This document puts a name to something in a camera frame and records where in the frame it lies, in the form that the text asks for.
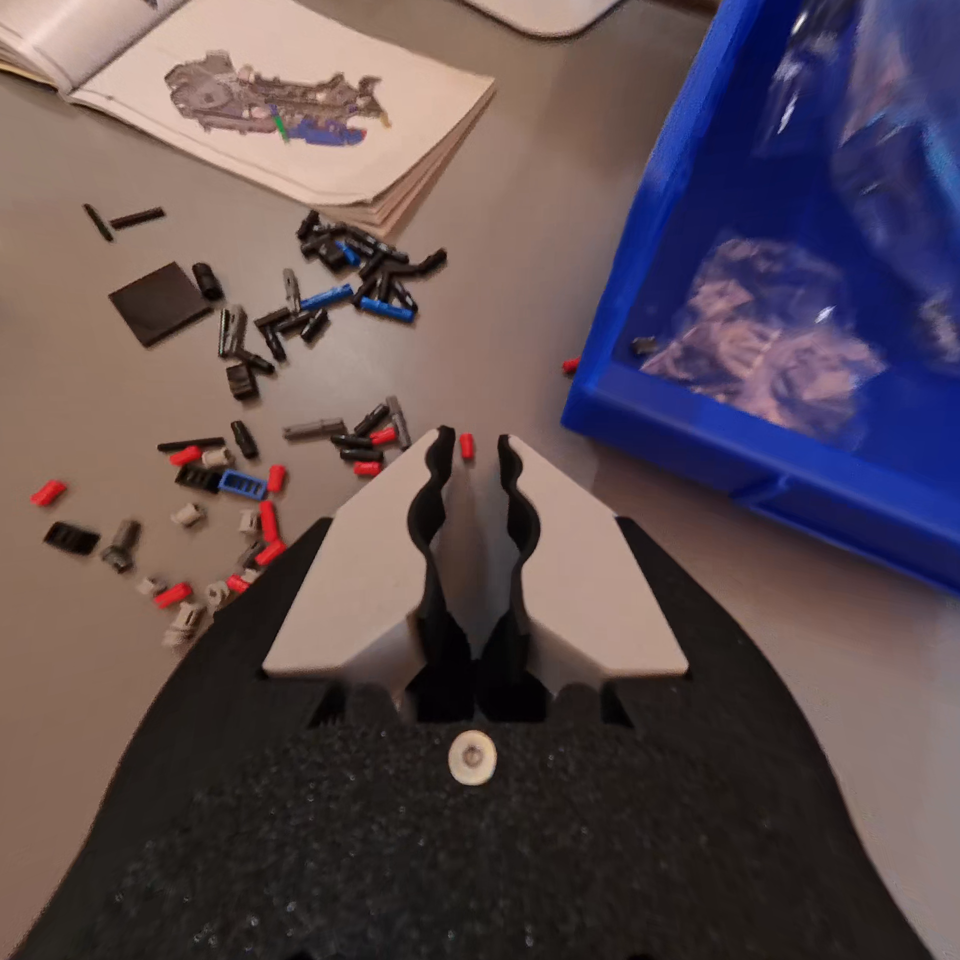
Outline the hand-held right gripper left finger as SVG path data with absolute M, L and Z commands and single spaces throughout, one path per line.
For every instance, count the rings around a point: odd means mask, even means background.
M 270 678 L 377 685 L 422 722 L 474 716 L 471 646 L 431 550 L 455 441 L 429 430 L 336 511 L 262 662 Z

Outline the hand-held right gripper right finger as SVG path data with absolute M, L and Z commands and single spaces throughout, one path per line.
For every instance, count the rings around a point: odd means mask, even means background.
M 642 571 L 630 524 L 518 436 L 498 438 L 509 598 L 477 660 L 477 707 L 494 722 L 542 722 L 570 686 L 690 670 Z

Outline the scattered small lego pieces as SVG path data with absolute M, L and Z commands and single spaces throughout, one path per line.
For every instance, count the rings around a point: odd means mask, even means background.
M 339 434 L 316 426 L 359 409 L 347 388 L 385 409 L 382 376 L 359 374 L 359 343 L 378 347 L 413 329 L 414 276 L 387 258 L 378 271 L 307 291 L 303 311 L 281 307 L 266 335 L 292 347 L 293 362 L 267 372 L 257 344 L 227 361 L 212 357 L 213 314 L 189 320 L 162 342 L 142 346 L 128 330 L 114 287 L 137 284 L 147 270 L 99 254 L 91 238 L 66 243 L 59 231 L 35 242 L 12 269 L 17 308 L 3 309 L 6 335 L 18 334 L 10 395 L 2 414 L 4 471 L 20 488 L 35 481 L 51 503 L 43 520 L 24 521 L 19 539 L 4 528 L 6 648 L 31 649 L 37 664 L 92 659 L 147 642 L 159 627 L 153 596 L 202 606 L 212 581 L 241 602 L 277 604 L 300 589 L 330 522 L 297 536 L 304 515 L 333 515 L 333 478 L 375 475 L 356 462 Z

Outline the black square lego tile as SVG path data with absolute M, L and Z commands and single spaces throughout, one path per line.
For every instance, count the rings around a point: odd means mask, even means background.
M 156 346 L 213 310 L 212 303 L 177 262 L 110 292 L 108 299 L 144 349 Z

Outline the lego instruction booklet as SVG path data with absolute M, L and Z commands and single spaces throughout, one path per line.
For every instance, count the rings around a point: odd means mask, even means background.
M 2 70 L 380 236 L 495 93 L 298 2 L 11 1 L 1 33 Z

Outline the blue plastic bin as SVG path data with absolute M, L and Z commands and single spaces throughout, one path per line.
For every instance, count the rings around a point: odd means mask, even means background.
M 561 421 L 751 511 L 958 594 L 958 378 L 919 343 L 915 298 L 873 256 L 825 162 L 752 155 L 801 2 L 723 2 L 637 187 Z M 823 444 L 642 370 L 722 232 L 795 242 L 837 267 L 856 330 L 887 363 L 854 450 Z

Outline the plastic bag of brown parts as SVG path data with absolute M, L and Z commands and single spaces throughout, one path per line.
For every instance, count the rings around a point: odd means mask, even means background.
M 696 270 L 674 336 L 641 366 L 842 450 L 862 443 L 864 392 L 886 369 L 858 333 L 842 270 L 796 243 L 729 230 Z

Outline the clear plastic bag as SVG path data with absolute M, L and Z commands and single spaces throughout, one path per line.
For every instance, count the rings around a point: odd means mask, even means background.
M 915 301 L 928 363 L 959 366 L 959 3 L 800 2 L 754 140 L 817 155 Z

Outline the white rounded object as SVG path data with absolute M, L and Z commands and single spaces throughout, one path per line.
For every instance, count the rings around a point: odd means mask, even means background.
M 463 1 L 475 12 L 517 33 L 541 40 L 576 37 L 621 1 Z

